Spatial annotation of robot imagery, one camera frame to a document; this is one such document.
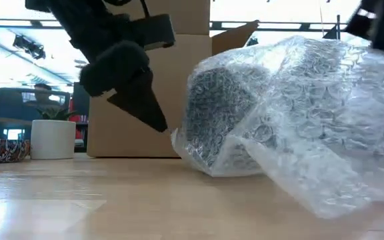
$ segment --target desk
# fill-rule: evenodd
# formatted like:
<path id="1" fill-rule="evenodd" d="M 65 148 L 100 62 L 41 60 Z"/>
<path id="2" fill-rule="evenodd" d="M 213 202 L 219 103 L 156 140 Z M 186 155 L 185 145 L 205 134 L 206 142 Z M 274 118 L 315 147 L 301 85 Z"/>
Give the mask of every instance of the desk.
<path id="1" fill-rule="evenodd" d="M 87 152 L 87 140 L 88 140 L 88 123 L 76 123 L 77 130 L 81 132 L 84 141 L 84 147 L 75 147 L 76 153 L 86 153 Z"/>
<path id="2" fill-rule="evenodd" d="M 0 117 L 0 136 L 4 136 L 4 129 L 24 129 L 25 138 L 29 139 L 31 126 L 31 121 Z"/>
<path id="3" fill-rule="evenodd" d="M 0 164 L 0 239 L 384 240 L 384 204 L 320 220 L 266 177 L 76 154 Z"/>

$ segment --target bubble wrap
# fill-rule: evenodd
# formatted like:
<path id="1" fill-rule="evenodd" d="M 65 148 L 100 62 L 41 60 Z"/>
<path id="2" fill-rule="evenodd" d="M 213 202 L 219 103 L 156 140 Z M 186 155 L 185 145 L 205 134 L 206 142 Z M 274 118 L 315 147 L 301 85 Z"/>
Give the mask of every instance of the bubble wrap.
<path id="1" fill-rule="evenodd" d="M 264 173 L 323 218 L 377 200 L 384 174 L 384 54 L 292 37 L 198 64 L 182 159 L 213 177 Z"/>

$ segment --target green plant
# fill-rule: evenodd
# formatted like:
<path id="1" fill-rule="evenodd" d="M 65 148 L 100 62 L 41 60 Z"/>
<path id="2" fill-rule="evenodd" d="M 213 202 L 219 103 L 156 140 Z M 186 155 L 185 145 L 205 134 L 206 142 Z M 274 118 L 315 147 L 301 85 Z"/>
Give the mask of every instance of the green plant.
<path id="1" fill-rule="evenodd" d="M 37 110 L 44 120 L 67 121 L 70 117 L 76 115 L 76 112 L 74 111 L 70 112 L 68 108 L 58 109 L 58 108 L 50 107 L 46 109 L 37 109 Z"/>

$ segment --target box flap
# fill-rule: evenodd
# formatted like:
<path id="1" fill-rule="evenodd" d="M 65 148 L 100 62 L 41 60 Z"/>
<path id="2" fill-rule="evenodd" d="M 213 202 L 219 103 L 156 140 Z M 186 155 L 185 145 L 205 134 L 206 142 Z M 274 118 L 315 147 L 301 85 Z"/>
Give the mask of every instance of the box flap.
<path id="1" fill-rule="evenodd" d="M 259 27 L 259 20 L 252 21 L 235 29 L 227 30 L 212 37 L 213 55 L 230 49 L 244 47 L 251 34 Z"/>

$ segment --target person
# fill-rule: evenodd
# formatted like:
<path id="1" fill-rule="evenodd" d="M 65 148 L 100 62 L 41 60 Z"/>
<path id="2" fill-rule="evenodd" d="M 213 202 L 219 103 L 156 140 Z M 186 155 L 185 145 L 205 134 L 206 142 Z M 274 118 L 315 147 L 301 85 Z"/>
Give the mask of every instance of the person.
<path id="1" fill-rule="evenodd" d="M 44 83 L 37 83 L 34 86 L 35 90 L 41 91 L 51 91 L 51 87 Z M 54 101 L 50 99 L 50 93 L 35 93 L 35 101 L 28 101 L 27 103 L 32 103 L 36 105 L 45 105 L 45 106 L 60 106 L 58 101 Z"/>

